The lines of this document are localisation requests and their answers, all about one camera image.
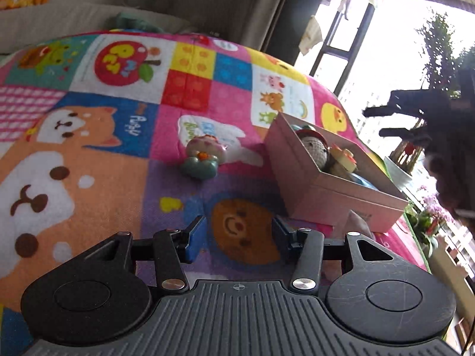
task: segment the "pink cardboard box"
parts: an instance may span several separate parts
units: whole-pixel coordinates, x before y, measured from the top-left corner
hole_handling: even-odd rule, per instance
[[[324,173],[291,128],[311,125],[329,145],[350,150],[358,165],[358,174],[380,191]],[[265,137],[272,170],[291,218],[337,225],[353,210],[372,232],[385,233],[399,219],[408,201],[402,193],[355,143],[296,117],[279,113]]]

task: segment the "beige cushion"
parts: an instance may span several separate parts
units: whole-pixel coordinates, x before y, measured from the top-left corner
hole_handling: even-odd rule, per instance
[[[120,12],[148,21],[168,33],[193,32],[191,24],[178,17],[134,8],[102,4],[45,4],[0,11],[0,53],[57,37],[108,30],[108,20]]]

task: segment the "circular pad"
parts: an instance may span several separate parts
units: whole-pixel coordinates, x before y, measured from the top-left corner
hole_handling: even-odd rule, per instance
[[[391,312],[411,310],[422,301],[419,289],[407,282],[395,280],[376,282],[366,290],[366,297],[378,308]]]
[[[98,260],[71,260],[32,283],[21,299],[32,335],[68,346],[111,341],[138,326],[150,306],[142,280]]]
[[[455,312],[453,293],[403,259],[357,260],[330,286],[325,303],[351,332],[393,344],[441,336]]]
[[[55,293],[56,303],[72,312],[87,312],[103,306],[111,296],[110,289],[101,282],[85,279],[71,281]]]

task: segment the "apple print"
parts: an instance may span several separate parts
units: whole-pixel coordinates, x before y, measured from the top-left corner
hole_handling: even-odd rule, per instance
[[[146,60],[147,49],[139,42],[117,41],[105,47],[97,56],[94,71],[100,81],[113,86],[125,86],[142,79],[150,82],[153,69],[160,60]]]

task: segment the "black pole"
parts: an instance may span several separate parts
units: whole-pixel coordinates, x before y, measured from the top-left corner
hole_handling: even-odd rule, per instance
[[[332,40],[335,36],[336,29],[338,28],[338,25],[340,24],[340,21],[341,21],[342,17],[343,17],[342,13],[340,13],[340,12],[336,13],[336,15],[333,19],[332,25],[330,25],[330,29],[328,31],[327,37],[325,37],[324,44],[322,45],[322,48],[320,49],[320,52],[318,53],[318,56],[315,59],[315,63],[313,63],[314,65],[313,65],[312,69],[310,70],[310,73],[309,73],[310,76],[315,75],[315,72],[317,71],[318,65],[320,64],[320,61],[322,61],[322,57],[324,56],[325,53],[327,53],[326,48],[332,42]]]
[[[358,56],[358,52],[360,51],[361,44],[363,43],[366,32],[370,27],[373,14],[374,6],[372,4],[368,4],[366,11],[364,12],[363,20],[361,20],[360,27],[356,32],[356,36],[353,39],[352,46],[350,48],[350,51],[348,52],[350,56],[348,58],[348,63],[346,64],[346,67],[343,70],[343,73],[341,74],[340,80],[338,80],[338,84],[336,85],[335,91],[333,91],[336,96],[340,94],[341,90],[343,89],[343,86],[346,83],[346,80],[348,79],[348,75],[350,74],[350,71],[353,67],[356,56]]]

